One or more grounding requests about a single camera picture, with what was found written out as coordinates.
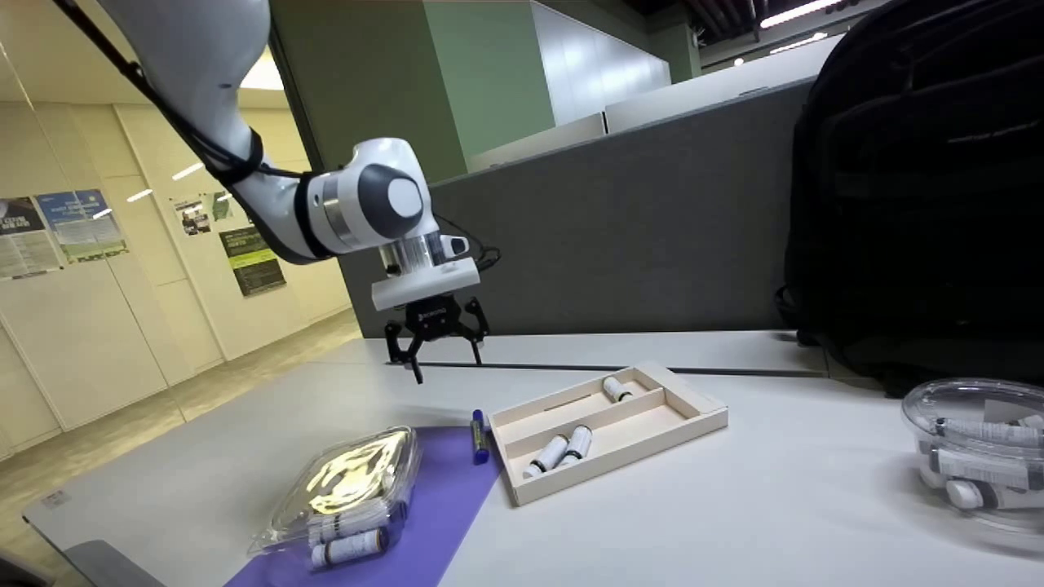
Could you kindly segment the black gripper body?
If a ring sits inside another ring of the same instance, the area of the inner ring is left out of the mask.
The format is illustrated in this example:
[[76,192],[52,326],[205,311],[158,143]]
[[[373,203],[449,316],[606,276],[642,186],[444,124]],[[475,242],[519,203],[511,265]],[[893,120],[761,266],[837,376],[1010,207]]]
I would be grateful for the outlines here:
[[478,343],[489,334],[487,313],[475,298],[460,304],[454,292],[427,298],[403,305],[403,316],[386,326],[386,338],[401,336],[434,343],[441,336],[463,336]]

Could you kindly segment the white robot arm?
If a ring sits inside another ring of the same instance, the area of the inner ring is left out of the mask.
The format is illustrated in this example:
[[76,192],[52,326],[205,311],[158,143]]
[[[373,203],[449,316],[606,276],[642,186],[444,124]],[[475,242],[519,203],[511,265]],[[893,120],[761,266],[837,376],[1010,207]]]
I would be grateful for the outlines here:
[[243,83],[270,48],[270,0],[95,0],[116,46],[80,0],[52,0],[156,108],[199,165],[235,199],[265,245],[292,265],[379,252],[367,300],[389,311],[386,351],[424,380],[421,349],[456,336],[481,359],[481,305],[468,237],[434,211],[427,171],[403,138],[367,138],[343,165],[286,165],[243,105]]

